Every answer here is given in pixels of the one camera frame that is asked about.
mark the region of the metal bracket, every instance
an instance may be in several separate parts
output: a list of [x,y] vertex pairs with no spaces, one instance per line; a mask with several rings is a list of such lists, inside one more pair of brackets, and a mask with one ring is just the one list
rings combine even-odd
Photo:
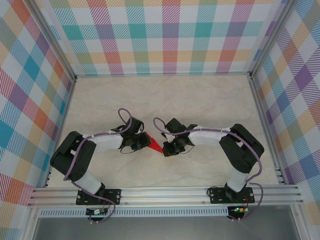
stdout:
[[[120,204],[121,189],[105,189],[106,198],[114,202],[115,205]],[[101,200],[86,194],[85,192],[79,190],[76,196],[76,205],[99,205]]]
[[255,202],[254,191],[251,187],[245,187],[241,196],[238,199],[231,201],[226,196],[226,189],[224,187],[211,187],[208,189],[211,204],[253,204]]

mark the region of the plaid wallpaper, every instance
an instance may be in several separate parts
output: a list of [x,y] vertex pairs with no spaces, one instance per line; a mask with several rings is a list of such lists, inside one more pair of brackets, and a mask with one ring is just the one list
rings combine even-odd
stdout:
[[272,21],[271,21],[267,31],[265,32],[265,35],[264,35],[264,37],[263,37],[263,39],[262,39],[262,41],[261,41],[261,43],[259,45],[259,48],[258,48],[258,50],[256,51],[256,53],[254,55],[253,61],[252,61],[251,65],[250,65],[250,67],[249,67],[248,72],[252,72],[252,70],[253,70],[256,62],[257,62],[257,59],[258,59],[262,49],[265,47],[265,45],[266,45],[266,43],[267,43],[267,41],[269,39],[270,33],[274,29],[274,27],[276,25],[276,22],[278,21],[280,15],[281,15],[281,12],[284,9],[285,4],[286,4],[287,1],[288,0],[281,0],[281,3],[279,5],[278,9],[276,10],[276,12],[275,12],[275,14],[273,16],[273,19],[272,19]]
[[22,0],[0,0],[0,239],[22,232],[72,82]]
[[320,239],[320,0],[300,0],[256,76],[285,173]]
[[85,75],[247,72],[276,2],[37,0],[75,72]]

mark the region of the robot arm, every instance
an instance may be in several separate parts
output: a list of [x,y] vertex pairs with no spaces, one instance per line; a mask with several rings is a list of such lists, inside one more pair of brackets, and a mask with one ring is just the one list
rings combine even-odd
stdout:
[[168,140],[163,143],[163,154],[166,157],[184,152],[186,145],[222,147],[233,166],[231,177],[225,185],[225,193],[230,200],[235,200],[241,195],[247,184],[249,173],[257,162],[257,159],[244,144],[239,145],[240,141],[226,131],[237,134],[244,139],[257,153],[259,158],[265,151],[258,140],[256,140],[241,124],[235,124],[231,128],[222,129],[224,130],[223,132],[201,131],[201,126],[192,124],[185,127],[178,120],[173,118],[165,125],[165,129],[170,133],[181,133],[188,130],[200,129],[200,131],[192,131],[175,136],[162,133]]
[[[79,150],[68,179],[87,192],[104,198],[105,185],[88,171],[93,154],[109,149],[123,149],[124,147],[131,147],[133,151],[137,151],[151,144],[150,137],[146,132],[143,132],[144,123],[134,117],[132,117],[130,128],[121,134],[117,134],[120,130],[126,129],[128,125],[129,121],[125,125],[109,131],[109,133],[113,133],[112,135],[93,136],[86,140]],[[81,141],[88,136],[76,131],[70,132],[53,154],[50,165],[66,175],[75,156],[75,151]]]

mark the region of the aluminum rail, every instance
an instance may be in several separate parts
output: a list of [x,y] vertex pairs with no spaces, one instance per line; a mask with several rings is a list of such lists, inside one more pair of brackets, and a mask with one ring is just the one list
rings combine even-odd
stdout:
[[[120,187],[121,207],[199,207],[199,206],[234,206],[235,204],[210,204],[207,189],[210,186],[189,187]],[[258,186],[253,189],[256,205],[261,197]],[[264,185],[261,205],[299,205],[302,196],[296,185]],[[29,208],[89,208],[97,205],[76,205],[77,188],[35,188],[29,201]]]

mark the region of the marble surface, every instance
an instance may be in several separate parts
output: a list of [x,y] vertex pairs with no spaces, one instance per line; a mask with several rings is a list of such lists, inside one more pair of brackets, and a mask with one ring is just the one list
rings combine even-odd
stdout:
[[[161,146],[164,138],[153,118],[166,123],[173,117],[182,124],[208,128],[244,125],[264,146],[262,174],[253,182],[278,184],[247,77],[236,76],[126,76],[80,78],[62,132],[107,132],[122,124],[117,110],[128,109],[142,120],[145,130]],[[221,186],[232,166],[220,147],[196,146],[188,154],[164,157],[144,148],[131,154],[117,150],[96,153],[90,172],[108,187]],[[258,171],[258,164],[251,171]],[[49,187],[70,187],[55,169]]]

